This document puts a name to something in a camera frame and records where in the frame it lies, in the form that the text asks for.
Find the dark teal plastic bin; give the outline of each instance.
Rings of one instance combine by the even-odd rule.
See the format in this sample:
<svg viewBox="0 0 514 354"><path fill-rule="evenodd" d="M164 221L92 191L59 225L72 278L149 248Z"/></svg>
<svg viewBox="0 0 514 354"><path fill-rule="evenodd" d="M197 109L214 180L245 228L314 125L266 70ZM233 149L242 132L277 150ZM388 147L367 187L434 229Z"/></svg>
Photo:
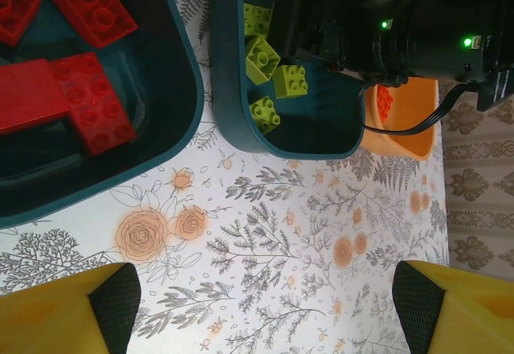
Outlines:
<svg viewBox="0 0 514 354"><path fill-rule="evenodd" d="M214 116L236 148L303 160L341 159L361 143L363 129L353 117L361 83L330 74L323 63L302 63L308 96L275 99L272 82L255 86L246 76L243 3L272 7L276 0L211 0L211 60ZM270 96L282 120L263 136L249 106Z"/></svg>
<svg viewBox="0 0 514 354"><path fill-rule="evenodd" d="M66 120L0 136L0 229L41 218L164 163L185 148L202 115L202 77L174 0L121 0L139 29L95 51L51 0L0 65L95 51L137 140L87 157Z"/></svg>

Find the lime green lego brick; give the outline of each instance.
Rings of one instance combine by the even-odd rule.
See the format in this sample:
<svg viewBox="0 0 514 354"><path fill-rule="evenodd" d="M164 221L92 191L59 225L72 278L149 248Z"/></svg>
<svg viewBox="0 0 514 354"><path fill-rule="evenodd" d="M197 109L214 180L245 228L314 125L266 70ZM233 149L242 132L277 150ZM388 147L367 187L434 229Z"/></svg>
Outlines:
<svg viewBox="0 0 514 354"><path fill-rule="evenodd" d="M291 99L308 94L305 68L298 65L283 65L273 73L273 88L277 99Z"/></svg>
<svg viewBox="0 0 514 354"><path fill-rule="evenodd" d="M245 37L267 37L271 23L271 9L265 7L243 4L244 13L244 36Z"/></svg>
<svg viewBox="0 0 514 354"><path fill-rule="evenodd" d="M268 82L279 62L280 56L264 37L257 37L248 43L247 75L255 85Z"/></svg>
<svg viewBox="0 0 514 354"><path fill-rule="evenodd" d="M263 135L280 125L280 116L276 113L273 101L268 96L250 105L250 113Z"/></svg>

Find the table surface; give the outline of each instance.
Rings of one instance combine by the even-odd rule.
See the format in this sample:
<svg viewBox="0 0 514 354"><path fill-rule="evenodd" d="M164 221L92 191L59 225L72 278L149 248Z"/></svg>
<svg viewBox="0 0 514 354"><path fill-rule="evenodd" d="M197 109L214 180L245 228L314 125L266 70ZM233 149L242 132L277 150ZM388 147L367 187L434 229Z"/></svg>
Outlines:
<svg viewBox="0 0 514 354"><path fill-rule="evenodd" d="M400 260L447 264L440 136L422 163L234 149L211 111L207 3L177 0L206 88L194 139L110 192L0 230L0 294L130 261L130 353L409 352L391 283Z"/></svg>

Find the orange bowl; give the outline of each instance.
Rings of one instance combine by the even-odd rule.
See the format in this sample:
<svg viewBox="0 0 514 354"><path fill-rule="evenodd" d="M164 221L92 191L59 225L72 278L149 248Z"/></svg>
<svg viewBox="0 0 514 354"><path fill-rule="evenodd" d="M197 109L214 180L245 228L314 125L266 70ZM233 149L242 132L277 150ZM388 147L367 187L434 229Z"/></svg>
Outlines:
<svg viewBox="0 0 514 354"><path fill-rule="evenodd" d="M378 111L377 87L365 96L366 125L392 131L414 127L438 106L438 82L434 79L411 78L407 85L389 88L393 104L384 123ZM413 136L388 136L364 131L361 146L381 156L408 156L428 159L435 141L435 127Z"/></svg>

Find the white patterned tablecloth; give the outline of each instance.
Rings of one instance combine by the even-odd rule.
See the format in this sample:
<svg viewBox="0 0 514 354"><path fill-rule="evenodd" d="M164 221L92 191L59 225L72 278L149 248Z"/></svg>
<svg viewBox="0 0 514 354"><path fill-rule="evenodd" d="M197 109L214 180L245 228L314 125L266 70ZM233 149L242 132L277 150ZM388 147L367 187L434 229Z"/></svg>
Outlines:
<svg viewBox="0 0 514 354"><path fill-rule="evenodd" d="M211 111L208 0L177 4L206 88L194 139L110 192L1 230L0 294L129 261L142 285L130 353L409 352L391 283L402 259L447 263L440 136L423 163L234 149Z"/></svg>

